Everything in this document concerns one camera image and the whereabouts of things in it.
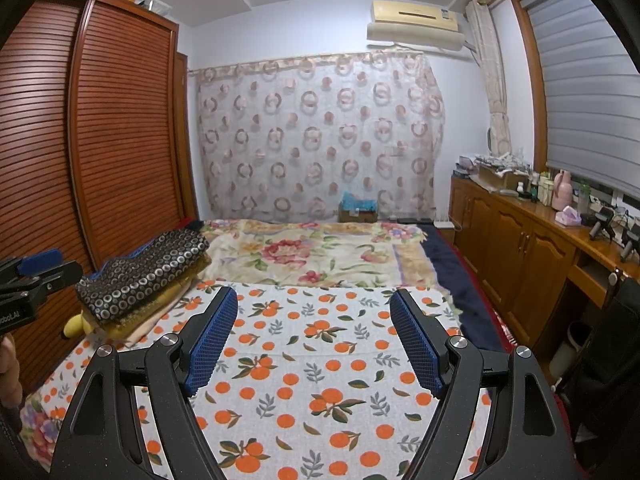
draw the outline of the orange print bed sheet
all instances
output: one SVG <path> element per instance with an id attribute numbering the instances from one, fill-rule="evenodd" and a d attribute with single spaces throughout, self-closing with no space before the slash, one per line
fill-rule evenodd
<path id="1" fill-rule="evenodd" d="M 437 405 L 412 371 L 388 310 L 389 288 L 305 288 L 203 282 L 134 348 L 179 332 L 221 285 L 235 288 L 239 313 L 209 384 L 191 400 L 198 423 L 230 480 L 339 478 L 391 480 L 412 460 Z M 409 287 L 450 334 L 456 314 L 442 295 Z M 24 410 L 23 438 L 50 461 L 58 425 L 76 381 L 102 341 L 78 345 Z M 154 471 L 172 478 L 148 393 L 137 391 Z M 471 473 L 489 415 L 483 390 L 458 478 Z"/>

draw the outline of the red louvered wardrobe door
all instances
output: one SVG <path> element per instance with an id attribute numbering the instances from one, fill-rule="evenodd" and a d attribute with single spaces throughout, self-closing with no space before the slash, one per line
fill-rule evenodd
<path id="1" fill-rule="evenodd" d="M 183 218 L 173 148 L 175 35 L 95 2 L 80 50 L 72 168 L 101 266 Z"/>
<path id="2" fill-rule="evenodd" d="M 66 90 L 83 7 L 84 0 L 37 1 L 0 51 L 0 256 L 59 248 L 90 272 L 66 144 Z M 79 310 L 66 288 L 14 332 L 25 391 L 75 346 L 60 331 Z"/>

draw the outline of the curtain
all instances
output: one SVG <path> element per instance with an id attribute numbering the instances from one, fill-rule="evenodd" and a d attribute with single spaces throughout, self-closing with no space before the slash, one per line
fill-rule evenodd
<path id="1" fill-rule="evenodd" d="M 507 116 L 504 67 L 494 20 L 489 7 L 481 5 L 478 0 L 471 0 L 466 6 L 466 18 L 473 31 L 480 68 L 484 75 L 486 94 L 489 98 L 491 112 L 489 150 L 492 155 L 503 155 L 511 151 L 511 134 Z"/>
<path id="2" fill-rule="evenodd" d="M 345 192 L 379 218 L 435 213 L 444 103 L 423 54 L 371 52 L 198 70 L 200 149 L 219 218 L 330 221 Z"/>

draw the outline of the beige air conditioner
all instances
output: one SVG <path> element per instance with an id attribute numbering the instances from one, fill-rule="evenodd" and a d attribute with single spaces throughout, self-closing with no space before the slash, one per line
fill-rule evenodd
<path id="1" fill-rule="evenodd" d="M 455 12 L 437 7 L 375 0 L 367 26 L 369 41 L 392 41 L 412 45 L 462 50 L 465 35 L 458 31 Z"/>

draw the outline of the window blind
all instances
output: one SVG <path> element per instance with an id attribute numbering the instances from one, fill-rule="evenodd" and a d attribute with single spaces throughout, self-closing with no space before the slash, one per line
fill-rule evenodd
<path id="1" fill-rule="evenodd" d="M 590 0 L 522 0 L 540 52 L 547 165 L 640 198 L 640 75 Z"/>

